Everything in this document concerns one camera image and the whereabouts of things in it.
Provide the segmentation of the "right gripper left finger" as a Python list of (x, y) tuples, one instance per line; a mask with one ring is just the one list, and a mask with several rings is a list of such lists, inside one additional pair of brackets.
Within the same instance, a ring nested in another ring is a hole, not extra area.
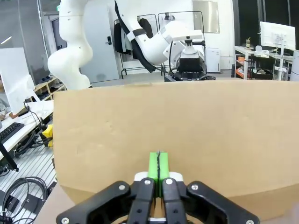
[(150, 153), (149, 170), (129, 185), (116, 181), (92, 197), (60, 213), (58, 224), (112, 224), (127, 217), (128, 224), (148, 224), (156, 198), (159, 153)]

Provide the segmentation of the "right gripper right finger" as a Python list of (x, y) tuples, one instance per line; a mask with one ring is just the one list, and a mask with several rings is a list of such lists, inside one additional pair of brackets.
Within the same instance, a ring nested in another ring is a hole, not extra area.
[(187, 216), (203, 224), (258, 224), (259, 218), (200, 181), (185, 184), (169, 171), (168, 154), (158, 154), (159, 189), (168, 224), (188, 224)]

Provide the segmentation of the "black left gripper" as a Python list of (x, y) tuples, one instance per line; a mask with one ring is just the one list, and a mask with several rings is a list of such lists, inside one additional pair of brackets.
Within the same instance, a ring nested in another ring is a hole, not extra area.
[(193, 46), (170, 46), (164, 51), (168, 57), (169, 71), (164, 76), (165, 82), (205, 81), (216, 77), (206, 74), (203, 52)]

